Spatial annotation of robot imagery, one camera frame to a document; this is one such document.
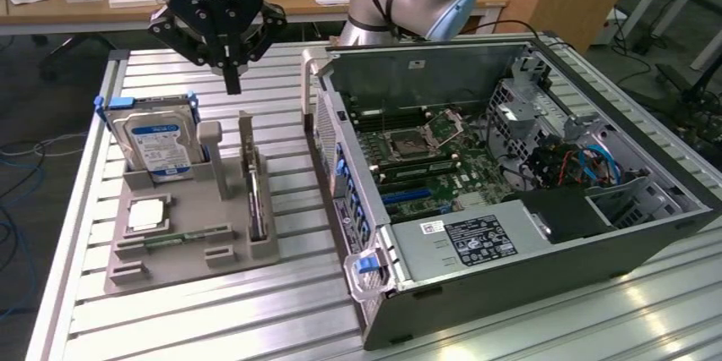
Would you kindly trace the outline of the green motherboard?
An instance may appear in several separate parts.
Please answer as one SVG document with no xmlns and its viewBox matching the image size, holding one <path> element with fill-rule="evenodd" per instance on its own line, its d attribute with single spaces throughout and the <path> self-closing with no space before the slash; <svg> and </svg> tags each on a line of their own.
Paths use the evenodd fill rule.
<svg viewBox="0 0 722 361">
<path fill-rule="evenodd" d="M 437 139 L 427 133 L 425 125 L 435 113 L 447 107 L 458 110 L 462 116 L 463 132 L 446 139 Z M 473 205 L 497 204 L 513 192 L 513 187 L 501 173 L 499 163 L 486 149 L 478 125 L 473 122 L 474 117 L 465 113 L 461 106 L 449 104 L 395 111 L 355 110 L 351 112 L 351 118 L 361 151 L 381 198 L 390 192 L 422 187 L 449 189 L 454 195 L 439 205 L 427 205 L 419 201 L 395 205 L 383 204 L 394 223 L 462 211 Z M 383 134 L 399 129 L 421 129 L 437 155 L 410 161 L 391 161 Z M 458 161 L 461 168 L 454 173 L 391 182 L 385 182 L 378 177 L 381 169 L 438 161 Z"/>
</svg>

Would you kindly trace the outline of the grey power supply unit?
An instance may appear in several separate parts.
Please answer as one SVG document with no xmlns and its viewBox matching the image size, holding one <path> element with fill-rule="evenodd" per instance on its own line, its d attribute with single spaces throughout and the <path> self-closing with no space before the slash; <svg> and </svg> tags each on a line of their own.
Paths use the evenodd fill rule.
<svg viewBox="0 0 722 361">
<path fill-rule="evenodd" d="M 390 232 L 414 282 L 449 279 L 551 247 L 519 200 L 394 224 Z"/>
</svg>

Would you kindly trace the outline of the open black PC case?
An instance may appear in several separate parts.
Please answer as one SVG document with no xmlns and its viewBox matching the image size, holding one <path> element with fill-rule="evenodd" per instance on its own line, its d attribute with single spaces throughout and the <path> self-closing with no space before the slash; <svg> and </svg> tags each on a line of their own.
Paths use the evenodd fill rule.
<svg viewBox="0 0 722 361">
<path fill-rule="evenodd" d="M 377 350 L 629 274 L 672 243 L 722 217 L 722 172 L 570 48 L 531 34 L 390 46 L 314 46 L 303 56 L 303 114 L 325 211 L 361 324 Z M 537 85 L 569 115 L 529 157 L 495 156 L 486 109 L 502 79 Z M 585 189 L 614 231 L 518 260 L 414 282 L 393 247 L 351 112 L 449 104 L 474 117 L 513 192 Z M 543 223 L 531 214 L 543 236 Z M 374 254 L 379 270 L 359 274 Z"/>
</svg>

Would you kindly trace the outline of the silver perforated disk bay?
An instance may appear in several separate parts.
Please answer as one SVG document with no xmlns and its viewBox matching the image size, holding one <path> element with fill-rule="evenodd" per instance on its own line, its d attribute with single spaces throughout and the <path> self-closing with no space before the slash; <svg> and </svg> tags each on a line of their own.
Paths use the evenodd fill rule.
<svg viewBox="0 0 722 361">
<path fill-rule="evenodd" d="M 525 160 L 550 135 L 565 138 L 569 115 L 531 83 L 519 85 L 514 79 L 502 79 L 493 92 L 486 117 L 491 124 L 487 142 L 495 156 Z"/>
</svg>

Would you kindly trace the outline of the blue expansion slot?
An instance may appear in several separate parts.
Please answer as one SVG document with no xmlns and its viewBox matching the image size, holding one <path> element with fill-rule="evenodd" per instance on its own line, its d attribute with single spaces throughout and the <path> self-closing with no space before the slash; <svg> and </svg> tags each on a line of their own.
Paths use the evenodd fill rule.
<svg viewBox="0 0 722 361">
<path fill-rule="evenodd" d="M 429 187 L 406 189 L 382 195 L 386 205 L 395 205 L 409 202 L 421 202 L 427 205 L 439 205 L 454 197 L 449 189 L 433 189 Z"/>
</svg>

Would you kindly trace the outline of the installed RAM stick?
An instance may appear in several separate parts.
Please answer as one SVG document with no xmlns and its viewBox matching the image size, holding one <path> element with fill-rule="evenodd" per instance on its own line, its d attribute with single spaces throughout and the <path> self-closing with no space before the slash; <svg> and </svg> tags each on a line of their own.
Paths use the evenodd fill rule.
<svg viewBox="0 0 722 361">
<path fill-rule="evenodd" d="M 389 167 L 381 169 L 378 177 L 385 182 L 407 178 L 422 178 L 427 176 L 437 176 L 457 172 L 461 168 L 458 161 L 438 161 L 429 163 L 419 163 L 414 165 L 406 165 L 401 167 Z"/>
</svg>

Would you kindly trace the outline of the CPU socket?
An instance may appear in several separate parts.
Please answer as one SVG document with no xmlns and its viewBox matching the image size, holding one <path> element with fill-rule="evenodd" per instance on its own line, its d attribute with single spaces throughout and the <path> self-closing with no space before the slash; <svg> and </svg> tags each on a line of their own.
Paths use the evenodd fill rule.
<svg viewBox="0 0 722 361">
<path fill-rule="evenodd" d="M 421 129 L 399 129 L 383 134 L 391 161 L 410 161 L 437 155 Z"/>
</svg>

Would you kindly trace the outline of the green loose RAM stick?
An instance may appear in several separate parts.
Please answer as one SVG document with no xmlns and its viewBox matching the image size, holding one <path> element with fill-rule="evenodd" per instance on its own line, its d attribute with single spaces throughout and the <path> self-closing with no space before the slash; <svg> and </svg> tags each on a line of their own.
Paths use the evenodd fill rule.
<svg viewBox="0 0 722 361">
<path fill-rule="evenodd" d="M 187 243 L 194 243 L 204 240 L 210 234 L 207 230 L 176 232 L 155 237 L 148 237 L 143 240 L 143 246 L 147 249 L 158 249 L 163 247 L 179 246 Z"/>
</svg>

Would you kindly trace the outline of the green graphics card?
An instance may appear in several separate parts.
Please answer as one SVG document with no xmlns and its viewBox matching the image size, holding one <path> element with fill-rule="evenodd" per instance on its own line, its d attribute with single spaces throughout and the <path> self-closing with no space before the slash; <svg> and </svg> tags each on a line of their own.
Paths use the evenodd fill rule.
<svg viewBox="0 0 722 361">
<path fill-rule="evenodd" d="M 251 222 L 248 237 L 252 243 L 269 240 L 270 215 L 266 207 L 266 169 L 252 131 L 252 115 L 238 112 L 238 131 L 240 135 L 242 175 L 248 193 L 248 209 Z"/>
</svg>

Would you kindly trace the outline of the metal socket cover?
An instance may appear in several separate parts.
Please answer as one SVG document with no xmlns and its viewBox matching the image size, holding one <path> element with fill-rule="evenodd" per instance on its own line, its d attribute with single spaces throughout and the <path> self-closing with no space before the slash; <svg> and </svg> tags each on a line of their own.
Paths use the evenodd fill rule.
<svg viewBox="0 0 722 361">
<path fill-rule="evenodd" d="M 463 119 L 458 110 L 447 107 L 430 118 L 425 129 L 437 139 L 446 139 L 463 132 L 463 126 Z"/>
</svg>

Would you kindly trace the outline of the hard disk with blue bracket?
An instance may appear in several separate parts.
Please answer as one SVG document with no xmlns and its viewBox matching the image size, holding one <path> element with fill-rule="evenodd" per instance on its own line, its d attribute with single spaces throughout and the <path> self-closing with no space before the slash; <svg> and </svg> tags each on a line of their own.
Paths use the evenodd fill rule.
<svg viewBox="0 0 722 361">
<path fill-rule="evenodd" d="M 127 160 L 128 170 L 146 171 L 155 183 L 192 177 L 192 166 L 207 161 L 198 140 L 198 97 L 99 96 L 95 113 L 103 120 Z"/>
</svg>

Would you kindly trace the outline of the grey parts rack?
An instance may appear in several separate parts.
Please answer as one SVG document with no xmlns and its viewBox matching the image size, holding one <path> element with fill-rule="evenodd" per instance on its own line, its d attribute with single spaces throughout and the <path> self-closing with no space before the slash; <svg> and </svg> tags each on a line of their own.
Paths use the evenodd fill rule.
<svg viewBox="0 0 722 361">
<path fill-rule="evenodd" d="M 267 179 L 270 236 L 269 240 L 252 243 L 240 148 L 236 156 L 220 156 L 219 122 L 200 123 L 198 130 L 198 140 L 208 148 L 210 160 L 192 166 L 191 178 L 155 183 L 146 172 L 123 174 L 106 267 L 104 291 L 108 294 L 140 292 L 247 271 L 281 259 L 266 157 L 260 153 Z M 134 232 L 128 228 L 128 211 L 140 200 L 164 202 L 164 220 L 158 227 Z M 143 246 L 148 237 L 199 230 L 207 230 L 210 234 L 198 242 L 158 249 Z"/>
</svg>

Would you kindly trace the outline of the silver CPU chip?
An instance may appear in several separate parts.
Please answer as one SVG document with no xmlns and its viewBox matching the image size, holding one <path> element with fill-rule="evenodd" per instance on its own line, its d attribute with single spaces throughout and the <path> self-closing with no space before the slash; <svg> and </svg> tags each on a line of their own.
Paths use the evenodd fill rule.
<svg viewBox="0 0 722 361">
<path fill-rule="evenodd" d="M 131 231 L 155 228 L 163 220 L 164 202 L 162 200 L 140 200 L 130 206 L 128 228 Z"/>
</svg>

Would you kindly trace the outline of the black plastic shroud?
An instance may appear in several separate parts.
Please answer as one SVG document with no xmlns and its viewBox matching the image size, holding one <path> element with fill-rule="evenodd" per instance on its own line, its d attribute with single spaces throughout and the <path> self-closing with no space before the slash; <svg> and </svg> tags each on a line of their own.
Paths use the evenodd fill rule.
<svg viewBox="0 0 722 361">
<path fill-rule="evenodd" d="M 587 200 L 585 189 L 562 187 L 518 192 L 529 212 L 539 217 L 553 243 L 590 238 L 615 230 Z"/>
</svg>

